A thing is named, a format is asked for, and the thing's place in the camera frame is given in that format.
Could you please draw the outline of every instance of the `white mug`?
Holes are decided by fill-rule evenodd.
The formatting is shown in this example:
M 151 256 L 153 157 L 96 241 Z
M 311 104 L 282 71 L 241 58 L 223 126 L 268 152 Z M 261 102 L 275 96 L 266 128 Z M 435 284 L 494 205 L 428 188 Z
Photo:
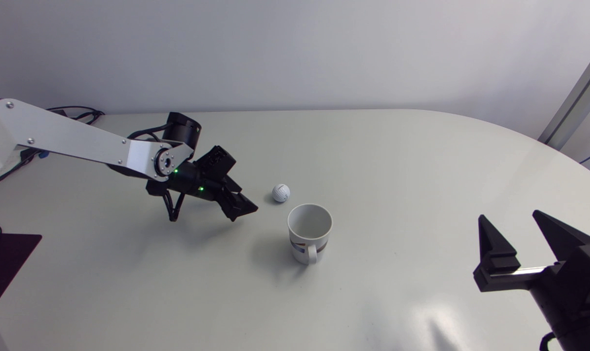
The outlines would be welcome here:
M 288 214 L 288 235 L 293 256 L 302 264 L 315 264 L 322 257 L 332 229 L 332 215 L 323 206 L 303 204 Z

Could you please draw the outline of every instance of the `white wall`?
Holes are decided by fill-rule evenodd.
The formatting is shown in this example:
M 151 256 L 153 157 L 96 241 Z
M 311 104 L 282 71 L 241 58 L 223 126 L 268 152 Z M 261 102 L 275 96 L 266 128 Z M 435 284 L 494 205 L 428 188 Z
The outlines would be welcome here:
M 0 97 L 108 113 L 410 107 L 537 137 L 590 0 L 0 0 Z

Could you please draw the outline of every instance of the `metal pole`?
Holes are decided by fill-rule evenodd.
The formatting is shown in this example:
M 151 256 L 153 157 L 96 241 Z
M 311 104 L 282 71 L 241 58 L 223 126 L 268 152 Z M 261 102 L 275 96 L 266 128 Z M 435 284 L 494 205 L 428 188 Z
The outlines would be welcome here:
M 590 112 L 590 62 L 538 141 L 561 150 Z

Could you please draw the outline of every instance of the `golf ball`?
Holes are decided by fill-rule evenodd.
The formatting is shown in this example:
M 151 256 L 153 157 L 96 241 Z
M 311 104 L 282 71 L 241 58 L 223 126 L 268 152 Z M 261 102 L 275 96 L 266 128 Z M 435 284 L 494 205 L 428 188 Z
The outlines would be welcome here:
M 273 187 L 273 199 L 277 202 L 284 202 L 290 197 L 290 189 L 286 184 L 277 184 Z

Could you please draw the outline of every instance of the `robotic arm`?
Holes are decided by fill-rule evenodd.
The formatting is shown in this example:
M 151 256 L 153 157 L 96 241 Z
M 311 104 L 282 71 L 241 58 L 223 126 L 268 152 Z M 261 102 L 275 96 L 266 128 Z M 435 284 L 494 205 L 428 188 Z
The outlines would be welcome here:
M 540 351 L 557 338 L 565 351 L 590 351 L 590 236 L 541 211 L 533 212 L 557 262 L 519 269 L 516 251 L 482 215 L 480 263 L 473 272 L 480 291 L 528 290 L 552 329 Z
M 163 138 L 136 138 L 163 131 Z M 150 195 L 161 196 L 177 220 L 185 195 L 216 201 L 232 222 L 258 207 L 228 176 L 234 158 L 220 146 L 190 162 L 201 126 L 180 113 L 170 113 L 160 127 L 137 131 L 124 138 L 8 98 L 0 99 L 0 169 L 16 146 L 34 147 L 107 164 L 127 176 L 148 180 Z M 173 204 L 170 190 L 180 194 Z

